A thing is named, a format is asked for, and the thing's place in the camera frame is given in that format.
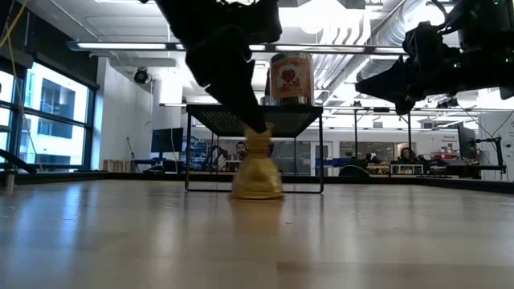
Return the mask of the amber glass candlestick holder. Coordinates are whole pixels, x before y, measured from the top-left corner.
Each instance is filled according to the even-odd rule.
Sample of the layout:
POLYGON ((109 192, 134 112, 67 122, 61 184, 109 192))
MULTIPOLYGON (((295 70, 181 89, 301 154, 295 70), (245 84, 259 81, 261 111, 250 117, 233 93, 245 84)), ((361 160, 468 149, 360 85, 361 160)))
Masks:
POLYGON ((245 129, 249 150, 233 178, 231 196, 236 199, 271 200, 284 197, 280 172, 269 151, 274 124, 262 133, 245 129))

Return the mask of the black computer monitor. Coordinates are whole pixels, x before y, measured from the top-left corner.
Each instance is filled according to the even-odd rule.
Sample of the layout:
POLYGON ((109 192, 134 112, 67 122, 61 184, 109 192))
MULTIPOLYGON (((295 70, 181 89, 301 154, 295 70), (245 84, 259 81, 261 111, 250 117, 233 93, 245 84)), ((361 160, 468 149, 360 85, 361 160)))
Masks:
POLYGON ((152 132, 151 153, 157 153, 163 159, 164 153, 182 151, 183 128, 162 128, 152 132))

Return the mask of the large dark window frame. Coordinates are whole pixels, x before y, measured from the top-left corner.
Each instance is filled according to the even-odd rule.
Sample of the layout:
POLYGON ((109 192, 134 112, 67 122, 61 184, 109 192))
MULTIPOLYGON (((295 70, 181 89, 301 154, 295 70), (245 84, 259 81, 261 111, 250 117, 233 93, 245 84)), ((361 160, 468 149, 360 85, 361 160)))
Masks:
POLYGON ((0 170, 9 153, 39 172, 91 166, 97 88, 41 59, 0 57, 0 170))

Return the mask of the wooden blocks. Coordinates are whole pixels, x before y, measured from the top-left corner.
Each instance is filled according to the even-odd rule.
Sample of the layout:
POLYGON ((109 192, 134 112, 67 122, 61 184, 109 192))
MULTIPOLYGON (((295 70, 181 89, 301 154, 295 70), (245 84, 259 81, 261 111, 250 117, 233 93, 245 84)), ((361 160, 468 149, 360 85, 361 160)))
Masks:
POLYGON ((132 173, 133 163, 126 160, 104 159, 102 161, 102 170, 110 173, 132 173))

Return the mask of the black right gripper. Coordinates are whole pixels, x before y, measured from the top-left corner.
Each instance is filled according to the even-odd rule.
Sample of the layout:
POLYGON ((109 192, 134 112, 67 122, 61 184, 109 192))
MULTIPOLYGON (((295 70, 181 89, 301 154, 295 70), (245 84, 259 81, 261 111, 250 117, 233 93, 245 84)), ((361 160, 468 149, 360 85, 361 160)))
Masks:
POLYGON ((397 114, 409 113, 417 101, 426 97, 444 59, 459 51, 443 42, 440 29, 441 25, 425 21, 407 31, 402 43, 407 59, 400 56, 385 71, 359 80, 356 90, 382 100, 399 101, 395 105, 397 114))

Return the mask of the grey metal post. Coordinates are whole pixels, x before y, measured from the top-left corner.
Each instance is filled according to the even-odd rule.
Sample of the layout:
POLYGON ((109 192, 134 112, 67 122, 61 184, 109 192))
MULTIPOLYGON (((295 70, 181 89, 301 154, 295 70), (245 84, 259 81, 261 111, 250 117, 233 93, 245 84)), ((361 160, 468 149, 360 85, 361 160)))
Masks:
POLYGON ((8 194, 12 194, 14 192, 15 187, 15 177, 17 171, 15 169, 6 169, 5 173, 5 191, 8 194))

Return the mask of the black office chair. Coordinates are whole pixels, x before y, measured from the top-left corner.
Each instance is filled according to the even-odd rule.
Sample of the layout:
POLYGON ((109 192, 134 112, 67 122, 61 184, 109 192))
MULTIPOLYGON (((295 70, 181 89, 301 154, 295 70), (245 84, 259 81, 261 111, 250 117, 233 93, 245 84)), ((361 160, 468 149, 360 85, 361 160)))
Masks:
POLYGON ((361 166, 345 165, 341 167, 339 177, 369 178, 369 173, 361 166))

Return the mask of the black table frame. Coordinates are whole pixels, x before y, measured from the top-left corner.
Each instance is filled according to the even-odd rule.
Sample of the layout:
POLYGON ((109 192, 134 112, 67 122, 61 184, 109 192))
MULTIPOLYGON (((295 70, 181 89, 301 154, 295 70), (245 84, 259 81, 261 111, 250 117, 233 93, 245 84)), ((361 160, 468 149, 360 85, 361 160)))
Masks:
MULTIPOLYGON (((75 181, 177 181, 186 183, 184 174, 144 174, 144 173, 16 173, 16 185, 39 185, 75 181)), ((325 187, 326 185, 424 185, 447 189, 464 189, 489 193, 505 193, 514 195, 514 182, 508 181, 480 181, 456 178, 437 177, 306 177, 284 176, 284 184, 309 184, 325 187)))

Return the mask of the black monitor stand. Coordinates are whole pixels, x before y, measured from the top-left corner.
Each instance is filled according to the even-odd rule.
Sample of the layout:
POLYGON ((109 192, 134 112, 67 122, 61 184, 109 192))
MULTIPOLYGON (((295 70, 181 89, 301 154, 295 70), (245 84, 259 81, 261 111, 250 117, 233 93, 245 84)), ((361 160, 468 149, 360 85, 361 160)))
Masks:
POLYGON ((487 143, 491 143, 493 148, 496 150, 497 165, 493 165, 493 170, 500 171, 501 173, 507 172, 507 166, 504 164, 503 153, 501 148, 502 138, 500 136, 489 137, 484 140, 487 143))

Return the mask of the black perforated metal shelf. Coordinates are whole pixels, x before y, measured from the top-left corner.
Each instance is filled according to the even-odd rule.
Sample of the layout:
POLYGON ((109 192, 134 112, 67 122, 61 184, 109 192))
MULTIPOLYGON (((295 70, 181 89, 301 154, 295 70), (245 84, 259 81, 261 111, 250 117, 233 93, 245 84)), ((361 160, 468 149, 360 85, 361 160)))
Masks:
MULTIPOLYGON (((318 122, 319 142, 324 141, 322 114, 324 109, 318 106, 286 105, 263 106, 265 121, 273 124, 273 135, 278 138, 290 138, 295 140, 309 125, 318 122)), ((239 118, 226 110, 221 105, 215 104, 188 104, 186 105, 186 172, 185 189, 190 188, 190 163, 191 163, 191 137, 192 119, 198 120, 211 131, 211 139, 219 140, 223 137, 237 137, 243 135, 243 125, 239 118)))

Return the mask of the dark side-on monitor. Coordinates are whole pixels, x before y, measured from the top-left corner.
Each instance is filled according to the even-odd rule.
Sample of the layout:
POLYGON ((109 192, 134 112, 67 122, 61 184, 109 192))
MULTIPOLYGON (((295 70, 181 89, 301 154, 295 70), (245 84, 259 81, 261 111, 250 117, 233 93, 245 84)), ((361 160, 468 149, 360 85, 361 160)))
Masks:
POLYGON ((475 131, 458 125, 459 151, 462 158, 473 158, 475 154, 475 131))

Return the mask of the long ceiling light bar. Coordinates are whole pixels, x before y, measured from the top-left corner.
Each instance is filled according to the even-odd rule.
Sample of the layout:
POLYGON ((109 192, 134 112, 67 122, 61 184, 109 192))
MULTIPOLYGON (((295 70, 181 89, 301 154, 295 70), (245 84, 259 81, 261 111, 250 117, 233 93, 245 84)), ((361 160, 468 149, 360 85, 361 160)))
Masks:
MULTIPOLYGON (((180 51, 186 49, 180 43, 119 43, 119 42, 75 42, 67 46, 72 51, 180 51)), ((304 51, 314 54, 348 55, 405 55, 402 47, 369 45, 322 45, 322 44, 255 44, 252 52, 278 53, 279 51, 304 51)))

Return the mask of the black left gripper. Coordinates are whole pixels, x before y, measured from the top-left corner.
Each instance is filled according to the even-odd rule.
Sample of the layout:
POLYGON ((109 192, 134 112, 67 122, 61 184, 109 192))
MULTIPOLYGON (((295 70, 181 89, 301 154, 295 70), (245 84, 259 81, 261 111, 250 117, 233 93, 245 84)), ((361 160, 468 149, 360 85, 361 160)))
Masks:
POLYGON ((251 45, 279 40, 282 26, 278 0, 253 0, 250 4, 227 0, 154 1, 184 47, 198 44, 224 28, 217 42, 188 50, 186 64, 209 95, 255 132, 265 132, 263 112, 251 86, 255 61, 247 40, 251 45))

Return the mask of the white low shelf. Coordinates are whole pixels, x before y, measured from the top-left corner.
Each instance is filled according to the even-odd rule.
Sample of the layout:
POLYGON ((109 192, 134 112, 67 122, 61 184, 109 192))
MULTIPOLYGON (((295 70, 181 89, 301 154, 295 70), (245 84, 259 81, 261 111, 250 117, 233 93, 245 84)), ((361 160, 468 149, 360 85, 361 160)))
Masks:
POLYGON ((423 175, 424 165, 420 164, 391 164, 392 175, 423 175))

